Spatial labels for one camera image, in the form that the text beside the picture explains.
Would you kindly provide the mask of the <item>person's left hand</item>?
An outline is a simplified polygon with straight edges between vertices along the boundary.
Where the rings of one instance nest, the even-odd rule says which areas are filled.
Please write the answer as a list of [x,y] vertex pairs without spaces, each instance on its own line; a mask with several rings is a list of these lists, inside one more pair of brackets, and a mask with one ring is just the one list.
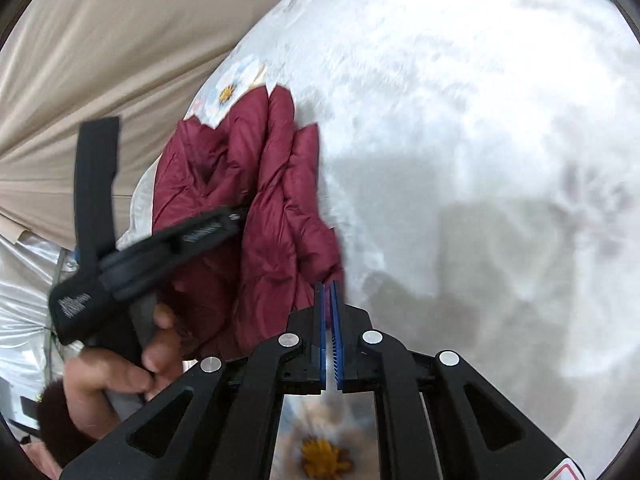
[[68,414],[86,436],[100,440],[120,424],[104,392],[142,394],[151,400],[183,373],[181,336],[169,307],[154,311],[157,331],[142,352],[140,366],[110,350],[87,348],[64,368]]

